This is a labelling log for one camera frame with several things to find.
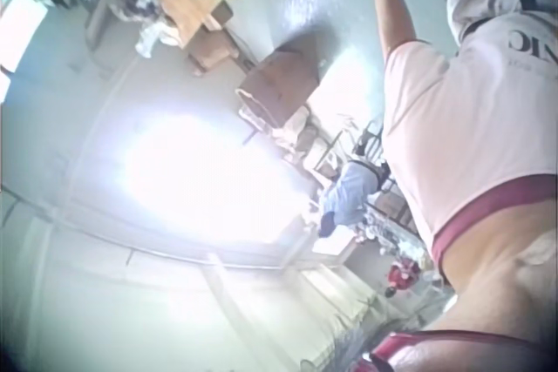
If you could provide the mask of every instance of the midriff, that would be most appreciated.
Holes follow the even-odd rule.
[[[444,252],[442,269],[458,294],[475,275],[510,260],[542,234],[556,229],[556,199],[493,213],[459,236]]]

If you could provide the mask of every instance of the white cloth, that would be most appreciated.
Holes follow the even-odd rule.
[[[482,193],[557,172],[558,22],[502,5],[515,3],[448,0],[456,34],[499,16],[467,36],[457,57],[413,41],[386,65],[384,155],[429,249]]]
[[[363,221],[365,201],[376,192],[378,176],[371,169],[349,161],[335,185],[323,193],[320,207],[322,213],[335,213],[336,225],[352,227]]]

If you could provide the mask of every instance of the floor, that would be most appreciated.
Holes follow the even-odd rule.
[[[452,55],[455,44],[446,25],[444,0],[406,0],[418,36]],[[239,45],[261,60],[293,37],[319,33],[322,83],[310,105],[334,136],[349,115],[360,127],[382,124],[383,61],[373,0],[229,0],[228,25]]]

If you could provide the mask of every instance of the bare skin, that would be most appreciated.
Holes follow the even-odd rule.
[[[404,0],[375,0],[375,4],[386,60],[390,51],[416,39],[416,34]],[[536,267],[526,268],[521,260],[522,252],[545,234],[545,246],[556,246],[556,205],[556,200],[549,200],[494,213],[457,239],[446,251],[442,267],[459,298],[428,329],[495,333],[555,348],[555,254]],[[461,352],[464,345],[442,344],[447,346],[445,350],[424,350],[428,355],[422,356],[422,361],[420,350],[410,349],[414,353],[407,353],[396,370],[464,370],[453,356],[465,355]]]

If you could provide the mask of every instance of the red waistband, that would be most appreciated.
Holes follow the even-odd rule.
[[[442,271],[444,253],[461,234],[493,213],[513,206],[529,205],[556,199],[555,174],[537,174],[510,180],[483,193],[466,205],[436,234],[432,258]]]

